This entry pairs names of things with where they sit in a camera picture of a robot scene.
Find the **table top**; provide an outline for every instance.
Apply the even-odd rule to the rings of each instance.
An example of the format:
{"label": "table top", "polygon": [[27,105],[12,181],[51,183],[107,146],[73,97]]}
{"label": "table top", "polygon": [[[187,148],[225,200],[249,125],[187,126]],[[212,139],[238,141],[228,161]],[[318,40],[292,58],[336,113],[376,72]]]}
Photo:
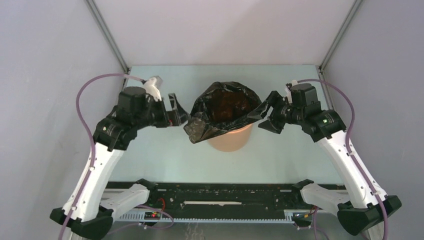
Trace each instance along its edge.
{"label": "table top", "polygon": [[[168,93],[175,93],[181,106],[190,112],[196,98],[213,82],[234,81],[255,91],[261,100],[277,90],[285,95],[291,80],[317,79],[314,65],[187,65],[133,66],[131,75],[148,79],[160,76],[165,106],[170,109]],[[324,92],[317,89],[323,109]],[[127,86],[141,86],[129,80]],[[322,184],[342,181],[329,157],[297,125],[286,125],[281,134],[258,128],[254,123],[247,144],[235,152],[221,152],[207,141],[193,144],[183,126],[138,131],[110,181],[180,183],[296,183],[311,179]]]}

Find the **gray floor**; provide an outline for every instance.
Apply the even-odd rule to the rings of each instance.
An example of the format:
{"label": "gray floor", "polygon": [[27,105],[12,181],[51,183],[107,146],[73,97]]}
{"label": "gray floor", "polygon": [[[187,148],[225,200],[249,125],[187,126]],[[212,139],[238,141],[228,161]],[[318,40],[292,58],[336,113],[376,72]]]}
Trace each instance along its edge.
{"label": "gray floor", "polygon": [[[361,236],[349,235],[340,226],[337,218],[320,214],[317,226],[325,229],[330,240],[361,240]],[[117,222],[113,229],[126,225]],[[105,240],[314,240],[313,230],[299,230],[290,224],[249,223],[176,223],[165,230],[133,226],[109,235]]]}

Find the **trash bag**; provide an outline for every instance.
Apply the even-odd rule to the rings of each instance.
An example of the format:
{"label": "trash bag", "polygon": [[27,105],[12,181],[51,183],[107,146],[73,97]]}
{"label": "trash bag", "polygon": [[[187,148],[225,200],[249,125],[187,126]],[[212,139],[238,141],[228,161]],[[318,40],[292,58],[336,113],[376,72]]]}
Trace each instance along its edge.
{"label": "trash bag", "polygon": [[261,104],[259,96],[235,82],[214,82],[194,102],[184,131],[192,143],[240,129],[259,119],[247,115]]}

